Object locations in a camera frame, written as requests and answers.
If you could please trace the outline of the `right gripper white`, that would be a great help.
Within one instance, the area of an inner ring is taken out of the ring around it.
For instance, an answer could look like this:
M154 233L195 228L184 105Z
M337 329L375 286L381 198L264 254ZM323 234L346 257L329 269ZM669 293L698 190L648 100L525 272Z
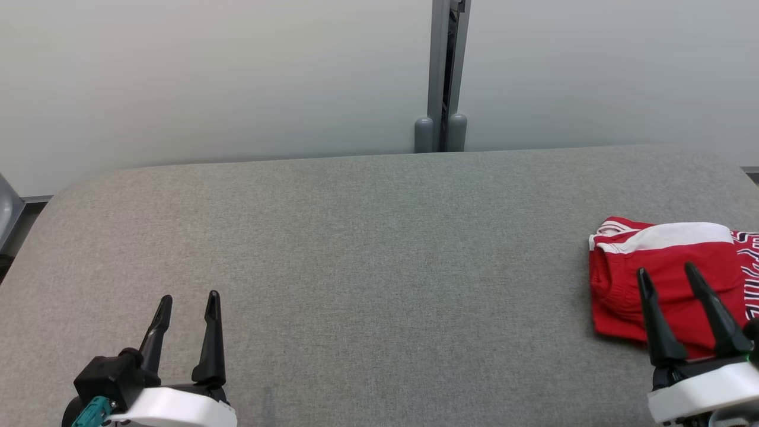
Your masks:
M685 274L704 308L719 359L686 362L688 352L662 313L648 271L640 268L643 325L656 367L647 395L650 415L661 425L759 425L759 364L746 356L753 343L694 263L685 264Z

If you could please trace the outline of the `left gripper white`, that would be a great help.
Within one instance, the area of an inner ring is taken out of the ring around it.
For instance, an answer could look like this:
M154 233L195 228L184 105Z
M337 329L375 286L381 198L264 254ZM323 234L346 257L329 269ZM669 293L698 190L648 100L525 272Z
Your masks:
M163 295L140 346L142 370L157 375L162 344L171 320L173 298ZM221 297L211 290L204 319L206 329L199 363L192 381L144 387L127 410L114 410L104 422L108 427L238 427L238 416L230 405L226 383Z

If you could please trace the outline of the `red shorts white hem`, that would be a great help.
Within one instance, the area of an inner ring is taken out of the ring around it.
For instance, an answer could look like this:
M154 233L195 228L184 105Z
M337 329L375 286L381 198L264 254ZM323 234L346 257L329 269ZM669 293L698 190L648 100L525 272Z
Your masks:
M691 290L692 262L740 326L759 314L759 234L714 222L648 224L609 217L589 238L594 329L645 343L639 269L648 271L659 307L691 359L713 355L709 322Z

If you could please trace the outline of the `grey metal partition leg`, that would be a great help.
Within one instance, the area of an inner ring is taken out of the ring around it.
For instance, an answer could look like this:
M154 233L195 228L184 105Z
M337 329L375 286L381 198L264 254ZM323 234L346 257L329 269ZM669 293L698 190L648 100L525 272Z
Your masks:
M8 245L26 203L0 174L0 253Z

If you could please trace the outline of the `grey partition post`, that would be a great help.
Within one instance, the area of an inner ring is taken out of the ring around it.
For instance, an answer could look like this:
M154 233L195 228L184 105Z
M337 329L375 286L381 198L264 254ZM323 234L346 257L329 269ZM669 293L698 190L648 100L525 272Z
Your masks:
M414 124L414 153L463 152L467 118L459 111L472 0L433 0L426 116Z

